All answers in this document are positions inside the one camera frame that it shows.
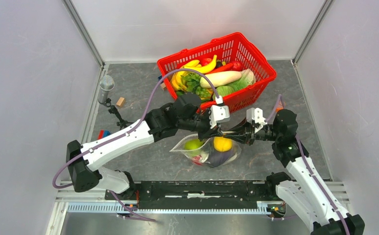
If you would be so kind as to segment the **green lime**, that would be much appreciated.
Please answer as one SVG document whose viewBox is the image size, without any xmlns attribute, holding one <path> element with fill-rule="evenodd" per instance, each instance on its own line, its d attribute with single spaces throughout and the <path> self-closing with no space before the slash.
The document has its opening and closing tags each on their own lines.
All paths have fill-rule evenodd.
<svg viewBox="0 0 379 235">
<path fill-rule="evenodd" d="M 203 144 L 204 144 L 204 142 L 199 140 L 199 139 L 189 140 L 189 141 L 185 142 L 184 149 L 185 150 L 195 150 L 195 149 L 200 148 Z"/>
</svg>

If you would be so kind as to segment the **yellow lemon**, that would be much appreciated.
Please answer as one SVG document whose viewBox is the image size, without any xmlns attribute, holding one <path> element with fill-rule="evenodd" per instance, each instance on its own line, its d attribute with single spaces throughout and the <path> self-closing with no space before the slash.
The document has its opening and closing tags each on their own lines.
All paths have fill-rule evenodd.
<svg viewBox="0 0 379 235">
<path fill-rule="evenodd" d="M 233 148 L 233 141 L 225 137 L 214 137 L 213 147 L 218 152 L 227 152 Z"/>
</svg>

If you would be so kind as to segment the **clear zip top bag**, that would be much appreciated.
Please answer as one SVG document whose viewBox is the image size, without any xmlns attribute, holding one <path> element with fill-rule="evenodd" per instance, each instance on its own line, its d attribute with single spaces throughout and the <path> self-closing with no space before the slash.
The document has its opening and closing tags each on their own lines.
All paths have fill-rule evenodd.
<svg viewBox="0 0 379 235">
<path fill-rule="evenodd" d="M 184 155 L 186 158 L 188 158 L 189 160 L 192 161 L 192 158 L 194 156 L 196 156 L 196 155 L 204 155 L 204 156 L 208 157 L 215 150 L 214 147 L 213 147 L 213 139 L 214 139 L 214 137 L 206 139 L 206 140 L 201 140 L 201 141 L 204 142 L 204 144 L 200 148 L 198 148 L 198 149 L 195 149 L 195 150 L 185 150 L 184 149 L 185 142 L 187 142 L 189 140 L 193 140 L 193 139 L 198 139 L 197 134 L 191 134 L 191 135 L 188 135 L 188 136 L 184 137 L 183 139 L 181 139 L 170 150 L 170 152 L 172 152 L 172 153 L 180 153 L 180 154 Z M 238 157 L 241 155 L 241 147 L 239 146 L 239 144 L 236 141 L 233 141 L 233 148 L 231 150 L 237 151 Z"/>
</svg>

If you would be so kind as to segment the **purple eggplant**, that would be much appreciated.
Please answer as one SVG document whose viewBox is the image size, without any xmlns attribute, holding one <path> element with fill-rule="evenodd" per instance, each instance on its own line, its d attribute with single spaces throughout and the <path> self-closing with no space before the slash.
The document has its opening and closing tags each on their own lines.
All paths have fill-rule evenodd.
<svg viewBox="0 0 379 235">
<path fill-rule="evenodd" d="M 219 167 L 234 161 L 238 157 L 237 151 L 229 150 L 225 152 L 213 151 L 205 161 L 210 167 Z"/>
</svg>

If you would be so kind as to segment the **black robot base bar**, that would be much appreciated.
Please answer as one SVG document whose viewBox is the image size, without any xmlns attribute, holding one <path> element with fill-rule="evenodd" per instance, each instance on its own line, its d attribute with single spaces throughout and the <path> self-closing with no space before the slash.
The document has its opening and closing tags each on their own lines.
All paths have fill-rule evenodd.
<svg viewBox="0 0 379 235">
<path fill-rule="evenodd" d="M 124 204 L 137 201 L 139 209 L 255 209 L 257 202 L 281 202 L 266 181 L 141 181 L 131 193 L 121 193 Z"/>
</svg>

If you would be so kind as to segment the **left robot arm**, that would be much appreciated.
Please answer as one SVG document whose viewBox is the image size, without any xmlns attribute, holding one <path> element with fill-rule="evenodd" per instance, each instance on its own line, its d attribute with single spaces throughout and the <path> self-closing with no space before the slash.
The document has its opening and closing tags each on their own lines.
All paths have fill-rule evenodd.
<svg viewBox="0 0 379 235">
<path fill-rule="evenodd" d="M 97 187 L 111 190 L 123 199 L 131 199 L 136 187 L 130 174 L 109 170 L 104 165 L 131 150 L 172 137 L 178 130 L 196 132 L 201 139 L 219 136 L 219 125 L 229 120 L 230 111 L 222 97 L 216 102 L 200 113 L 200 98 L 192 93 L 184 94 L 175 102 L 145 113 L 130 126 L 105 138 L 85 144 L 77 140 L 69 142 L 66 167 L 74 191 L 85 192 Z"/>
</svg>

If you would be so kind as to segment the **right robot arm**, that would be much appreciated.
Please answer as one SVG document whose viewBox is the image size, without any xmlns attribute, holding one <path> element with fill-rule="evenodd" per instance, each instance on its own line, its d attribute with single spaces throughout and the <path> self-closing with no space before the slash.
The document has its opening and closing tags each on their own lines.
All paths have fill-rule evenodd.
<svg viewBox="0 0 379 235">
<path fill-rule="evenodd" d="M 262 110 L 248 110 L 244 121 L 225 133 L 225 137 L 252 145 L 271 141 L 273 154 L 287 173 L 273 173 L 266 178 L 265 195 L 286 202 L 312 235 L 361 235 L 365 223 L 352 215 L 331 192 L 317 172 L 308 151 L 297 135 L 297 115 L 288 109 L 275 114 L 272 124 L 261 116 Z"/>
</svg>

